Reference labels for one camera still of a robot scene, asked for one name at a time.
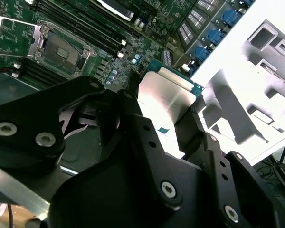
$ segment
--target wooden surface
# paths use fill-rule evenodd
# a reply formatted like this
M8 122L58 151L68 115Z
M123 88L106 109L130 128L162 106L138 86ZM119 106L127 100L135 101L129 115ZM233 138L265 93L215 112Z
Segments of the wooden surface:
M14 228L25 228L27 221L34 218L34 214L26 210L24 207L12 205L12 210L14 217ZM0 216L0 222L9 227L8 207L5 208L3 215Z

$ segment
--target blue connector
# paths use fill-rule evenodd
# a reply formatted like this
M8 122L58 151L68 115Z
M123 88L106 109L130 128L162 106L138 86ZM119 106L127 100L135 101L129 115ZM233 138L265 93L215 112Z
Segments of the blue connector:
M208 40L215 45L218 45L224 37L225 34L217 29L211 30L207 35Z
M204 62L210 55L210 52L204 47L198 47L195 49L194 55L201 62Z
M223 16L222 20L230 27L233 27L241 18L241 14L237 12L235 9L226 11Z
M195 73L195 71L198 69L198 67L197 66L192 66L191 68L190 68L190 70L189 70L189 75L190 75L190 77L192 77L193 75L194 75L194 73Z
M245 5L251 6L254 2L254 0L241 0Z

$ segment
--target ram slot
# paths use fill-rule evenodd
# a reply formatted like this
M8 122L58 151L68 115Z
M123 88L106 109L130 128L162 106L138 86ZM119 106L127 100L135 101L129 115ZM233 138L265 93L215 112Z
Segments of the ram slot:
M22 63L19 79L37 89L46 89L67 81L66 78L28 59Z
M110 25L107 25L104 20L100 20L95 15L95 12L87 12L85 10L80 9L77 5L71 3L68 0L62 0L66 5L68 5L72 10L76 10L79 16L83 16L89 19L89 24L96 28L97 30L101 31L103 34L107 35L109 38L116 40L118 44L122 44L123 40L126 40L126 37L122 36L120 33L120 28L113 30Z
M126 25L125 23L120 21L118 18L116 18L116 17L112 16L111 14L105 12L103 9L100 8L100 6L95 5L94 3L89 1L89 7L91 10L94 11L95 14L99 14L99 15L103 16L104 18L107 18L110 21L114 21L114 23L116 25L118 25L120 28L122 28L123 30L125 30L126 32L131 34L133 37L135 37L137 39L139 39L141 37L141 35L137 31L135 31L129 25Z
M63 12L61 8L49 1L40 1L38 4L38 12L113 56L116 56L117 51L120 49L118 43L115 41L112 42L107 36L104 36L83 21L79 21L74 15Z

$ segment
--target motherboard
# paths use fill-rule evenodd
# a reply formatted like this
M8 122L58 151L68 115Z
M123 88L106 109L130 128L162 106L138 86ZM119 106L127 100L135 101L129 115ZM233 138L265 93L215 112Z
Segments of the motherboard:
M190 78L211 52L199 43L202 31L189 28L194 9L204 7L210 21L207 9L221 1L0 0L0 68L37 90L82 75L127 88L130 75L142 76L152 60ZM196 44L203 50L194 57L188 49Z

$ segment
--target metal screw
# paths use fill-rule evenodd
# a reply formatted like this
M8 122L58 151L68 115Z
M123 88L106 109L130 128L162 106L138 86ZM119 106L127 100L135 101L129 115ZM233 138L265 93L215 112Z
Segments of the metal screw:
M95 82L91 82L90 85L95 87L95 88L99 88L99 85L97 83L95 83Z
M56 142L55 136L53 136L51 133L48 133L48 132L39 133L36 136L35 140L39 146L43 146L43 147L51 147Z
M161 190L163 191L163 193L165 193L165 195L168 197L168 198L174 198L176 196L176 190L175 190L175 187L169 183L169 182L166 182L164 181L162 184L161 184Z
M225 206L225 212L233 222L238 223L238 214L232 207Z
M79 77L80 76L80 72L75 72L74 73L74 77Z
M12 136L17 132L17 127L9 122L0 123L0 136Z
M124 95L128 98L132 98L131 94L128 94L128 93L124 93Z
M242 155L240 155L239 153L236 153L237 158L239 158L240 160L243 160Z
M82 52L82 58L87 58L88 56L89 56L89 51L88 50L84 50L83 52Z
M213 135L210 135L210 138L211 138L213 141L217 141L216 137L214 137Z

